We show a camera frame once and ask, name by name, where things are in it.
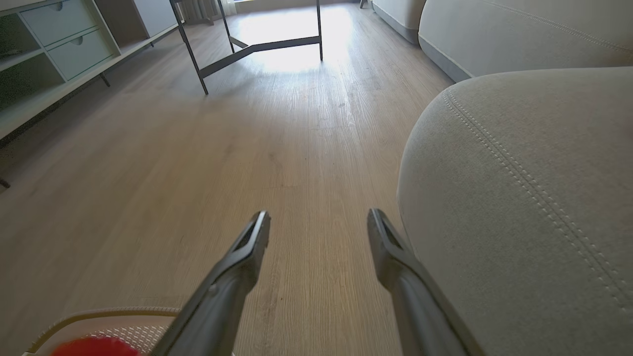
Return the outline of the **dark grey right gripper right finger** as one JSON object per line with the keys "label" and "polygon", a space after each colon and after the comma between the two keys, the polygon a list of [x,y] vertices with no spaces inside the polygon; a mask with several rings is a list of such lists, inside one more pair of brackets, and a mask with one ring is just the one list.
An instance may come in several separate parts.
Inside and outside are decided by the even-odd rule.
{"label": "dark grey right gripper right finger", "polygon": [[386,214],[370,208],[367,234],[378,282],[393,302],[405,356],[482,356],[483,349]]}

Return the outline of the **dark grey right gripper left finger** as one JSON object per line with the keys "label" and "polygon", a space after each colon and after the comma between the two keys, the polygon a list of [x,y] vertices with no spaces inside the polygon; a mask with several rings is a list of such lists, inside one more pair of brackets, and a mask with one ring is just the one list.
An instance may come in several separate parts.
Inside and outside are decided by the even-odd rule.
{"label": "dark grey right gripper left finger", "polygon": [[269,243],[271,217],[256,212],[163,334],[152,356],[230,356],[247,295]]}

